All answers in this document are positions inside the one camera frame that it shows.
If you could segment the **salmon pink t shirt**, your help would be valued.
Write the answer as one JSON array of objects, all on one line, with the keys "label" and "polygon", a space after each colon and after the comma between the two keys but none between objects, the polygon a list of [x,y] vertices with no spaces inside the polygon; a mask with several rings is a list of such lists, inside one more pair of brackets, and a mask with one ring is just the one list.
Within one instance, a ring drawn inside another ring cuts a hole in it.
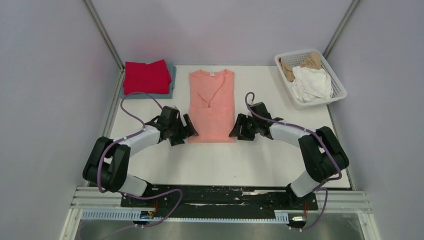
[{"label": "salmon pink t shirt", "polygon": [[235,125],[235,73],[224,69],[189,74],[190,104],[188,115],[197,136],[190,144],[233,143],[230,132]]}]

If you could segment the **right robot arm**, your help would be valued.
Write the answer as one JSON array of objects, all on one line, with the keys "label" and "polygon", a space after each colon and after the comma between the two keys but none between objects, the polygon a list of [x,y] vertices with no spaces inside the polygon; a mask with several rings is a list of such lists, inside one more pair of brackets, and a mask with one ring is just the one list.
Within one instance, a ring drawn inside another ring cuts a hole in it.
[{"label": "right robot arm", "polygon": [[289,192],[285,195],[285,201],[290,208],[298,209],[305,203],[306,195],[342,177],[342,170],[350,162],[331,128],[309,129],[280,117],[272,118],[263,102],[248,105],[247,108],[250,114],[238,114],[230,137],[253,141],[259,134],[300,149],[305,171],[287,186]]}]

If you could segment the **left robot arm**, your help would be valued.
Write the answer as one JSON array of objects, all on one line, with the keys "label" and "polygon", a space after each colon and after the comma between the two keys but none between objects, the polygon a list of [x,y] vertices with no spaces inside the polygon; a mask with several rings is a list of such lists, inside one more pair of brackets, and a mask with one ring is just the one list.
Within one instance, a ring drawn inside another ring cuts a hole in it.
[{"label": "left robot arm", "polygon": [[188,114],[181,115],[177,108],[164,106],[160,115],[143,123],[141,129],[117,139],[99,137],[82,172],[84,180],[96,184],[101,192],[133,196],[141,207],[149,206],[153,193],[149,183],[128,173],[130,158],[138,152],[169,140],[172,146],[198,136]]}]

